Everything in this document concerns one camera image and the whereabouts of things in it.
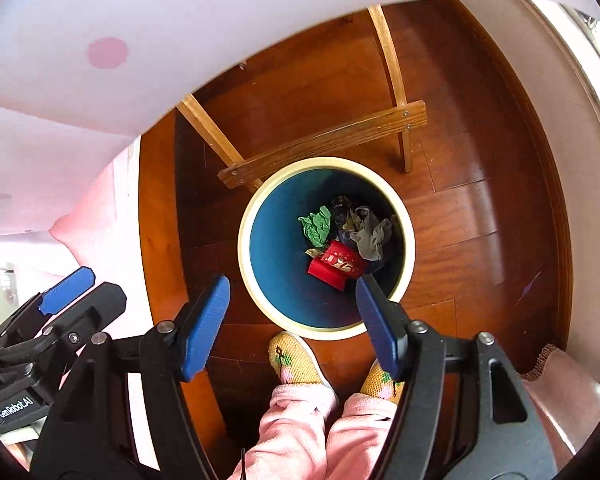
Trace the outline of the red packet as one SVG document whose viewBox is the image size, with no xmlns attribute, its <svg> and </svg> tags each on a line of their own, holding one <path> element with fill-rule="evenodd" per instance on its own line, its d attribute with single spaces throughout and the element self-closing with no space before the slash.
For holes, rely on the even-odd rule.
<svg viewBox="0 0 600 480">
<path fill-rule="evenodd" d="M 312 259 L 308 274 L 343 292 L 348 281 L 357 280 L 367 267 L 368 262 L 356 249 L 333 240 L 320 256 Z"/>
</svg>

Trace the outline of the white tissue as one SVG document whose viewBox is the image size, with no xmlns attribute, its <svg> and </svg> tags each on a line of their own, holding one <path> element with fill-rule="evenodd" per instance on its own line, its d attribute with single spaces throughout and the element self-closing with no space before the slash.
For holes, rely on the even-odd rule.
<svg viewBox="0 0 600 480">
<path fill-rule="evenodd" d="M 366 261 L 379 262 L 384 255 L 384 246 L 392 237 L 393 224 L 390 218 L 378 220 L 366 206 L 347 212 L 346 220 L 338 229 L 338 240 L 356 248 Z"/>
</svg>

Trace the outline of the blue round trash bin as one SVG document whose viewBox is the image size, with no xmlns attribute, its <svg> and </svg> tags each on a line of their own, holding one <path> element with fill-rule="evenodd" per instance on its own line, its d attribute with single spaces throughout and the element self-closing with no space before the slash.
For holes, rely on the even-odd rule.
<svg viewBox="0 0 600 480">
<path fill-rule="evenodd" d="M 313 340 L 364 333 L 355 282 L 370 274 L 399 301 L 415 267 L 415 233 L 396 190 L 358 162 L 317 157 L 273 174 L 239 227 L 249 296 L 283 330 Z"/>
</svg>

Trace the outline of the right yellow knit slipper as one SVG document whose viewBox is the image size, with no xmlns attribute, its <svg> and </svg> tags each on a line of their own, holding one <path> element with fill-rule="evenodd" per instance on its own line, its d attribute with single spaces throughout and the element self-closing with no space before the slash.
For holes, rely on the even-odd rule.
<svg viewBox="0 0 600 480">
<path fill-rule="evenodd" d="M 375 360 L 368 371 L 360 393 L 398 404 L 403 388 L 404 382 L 396 382 Z"/>
</svg>

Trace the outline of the yellow knit slipper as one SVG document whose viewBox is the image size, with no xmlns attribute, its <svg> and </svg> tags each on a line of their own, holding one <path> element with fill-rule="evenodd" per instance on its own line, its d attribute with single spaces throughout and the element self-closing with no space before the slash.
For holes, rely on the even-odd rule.
<svg viewBox="0 0 600 480">
<path fill-rule="evenodd" d="M 375 360 L 368 371 L 360 393 L 398 404 L 403 388 L 404 382 L 396 382 Z"/>
<path fill-rule="evenodd" d="M 311 347 L 295 334 L 275 335 L 268 344 L 268 360 L 283 385 L 330 386 Z"/>
</svg>

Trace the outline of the left yellow knit slipper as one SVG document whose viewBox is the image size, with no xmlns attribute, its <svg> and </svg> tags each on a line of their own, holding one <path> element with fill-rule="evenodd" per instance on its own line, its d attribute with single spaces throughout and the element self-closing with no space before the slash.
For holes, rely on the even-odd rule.
<svg viewBox="0 0 600 480">
<path fill-rule="evenodd" d="M 268 360 L 283 385 L 330 386 L 311 347 L 295 334 L 275 335 L 268 344 Z"/>
</svg>

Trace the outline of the pink pajama legs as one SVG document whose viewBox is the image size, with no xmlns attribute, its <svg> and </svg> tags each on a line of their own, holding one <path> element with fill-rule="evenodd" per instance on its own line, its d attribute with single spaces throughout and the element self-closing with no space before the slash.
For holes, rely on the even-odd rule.
<svg viewBox="0 0 600 480">
<path fill-rule="evenodd" d="M 280 385 L 260 421 L 258 443 L 234 479 L 367 479 L 385 445 L 396 404 L 355 393 L 326 426 L 337 397 L 322 384 Z"/>
</svg>

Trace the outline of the cartoon pink tablecloth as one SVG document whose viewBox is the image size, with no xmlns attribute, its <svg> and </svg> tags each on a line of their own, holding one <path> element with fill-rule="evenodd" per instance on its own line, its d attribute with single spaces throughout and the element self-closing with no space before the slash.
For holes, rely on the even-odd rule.
<svg viewBox="0 0 600 480">
<path fill-rule="evenodd" d="M 396 105 L 368 14 L 380 4 L 407 99 L 428 122 L 338 148 L 398 193 L 415 231 L 404 308 L 443 333 L 488 330 L 517 370 L 564 346 L 567 213 L 529 92 L 486 29 L 528 0 L 0 0 L 0 239 L 51 242 L 120 284 L 134 334 L 224 272 L 234 298 L 187 402 L 215 466 L 253 439 L 274 324 L 240 276 L 249 188 L 227 188 L 219 128 L 242 157 Z M 557 0 L 592 9 L 594 0 Z"/>
</svg>

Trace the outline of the wooden table leg frame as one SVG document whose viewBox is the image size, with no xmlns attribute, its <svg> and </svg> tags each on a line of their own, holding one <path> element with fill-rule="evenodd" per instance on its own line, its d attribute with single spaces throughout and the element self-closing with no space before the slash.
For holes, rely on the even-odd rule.
<svg viewBox="0 0 600 480">
<path fill-rule="evenodd" d="M 390 84 L 394 107 L 388 110 L 381 110 L 353 122 L 285 143 L 274 150 L 243 158 L 192 94 L 178 103 L 178 112 L 224 162 L 225 168 L 218 173 L 218 178 L 227 188 L 245 186 L 255 191 L 260 188 L 264 179 L 294 162 L 355 148 L 394 134 L 399 139 L 401 169 L 404 172 L 411 171 L 411 131 L 428 124 L 427 107 L 422 100 L 410 102 L 406 97 L 396 45 L 382 6 L 375 4 L 367 12 L 374 25 Z"/>
</svg>

